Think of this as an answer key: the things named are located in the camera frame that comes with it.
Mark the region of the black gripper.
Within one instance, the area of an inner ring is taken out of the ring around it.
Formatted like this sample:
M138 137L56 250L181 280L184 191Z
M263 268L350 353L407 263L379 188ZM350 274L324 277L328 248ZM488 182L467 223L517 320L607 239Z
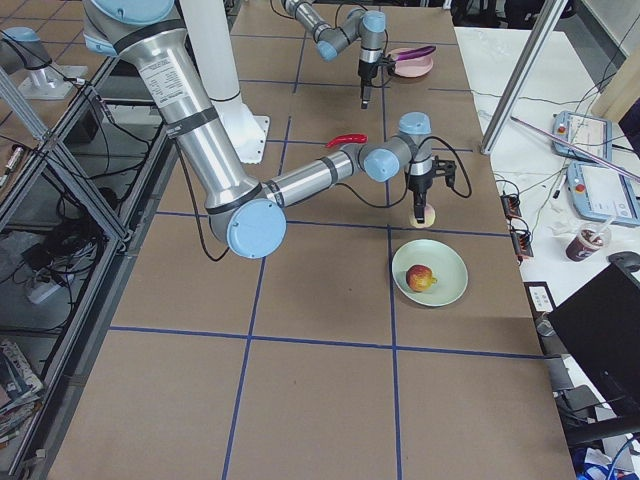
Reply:
M390 55L379 55L376 58L360 58L358 76L360 78L361 108L367 109L371 100L371 86L380 68L392 68L396 61Z
M405 167L408 189L413 192L413 215L417 223L425 222L426 192L436 178L443 178L445 185L455 186L456 162L430 156L418 162L410 162Z

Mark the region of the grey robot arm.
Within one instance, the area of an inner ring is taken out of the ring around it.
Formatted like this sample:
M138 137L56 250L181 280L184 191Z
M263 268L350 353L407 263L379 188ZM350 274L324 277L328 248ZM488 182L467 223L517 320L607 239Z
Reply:
M205 190L214 236L239 256L274 252L286 232L288 206L357 173L377 182L403 174L418 223L434 179L455 182L456 165L433 154L430 120L422 112L405 114L383 143L343 140L334 153L259 181L244 164L260 159L265 126L242 101L221 2L87 1L84 12L87 47L137 69Z
M282 7L309 33L320 57L335 60L350 45L360 42L357 74L360 78L361 108L367 109L371 101L373 81L385 65L387 56L386 15L364 7L353 9L342 24L331 26L313 7L311 1L282 1Z

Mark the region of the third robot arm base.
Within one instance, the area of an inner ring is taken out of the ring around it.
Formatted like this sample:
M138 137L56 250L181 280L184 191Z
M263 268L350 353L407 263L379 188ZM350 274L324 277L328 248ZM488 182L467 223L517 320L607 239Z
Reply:
M49 55L40 37L29 27L1 31L1 69L7 75L21 70L27 73L18 90L29 100L63 100L73 88L64 80L62 68Z

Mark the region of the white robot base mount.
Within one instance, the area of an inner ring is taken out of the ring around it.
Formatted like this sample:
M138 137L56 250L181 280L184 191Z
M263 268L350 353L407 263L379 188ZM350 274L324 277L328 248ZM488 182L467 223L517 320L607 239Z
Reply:
M184 0L180 5L207 95L240 160L258 164L263 159L270 119L254 115L244 103L224 4L219 0Z

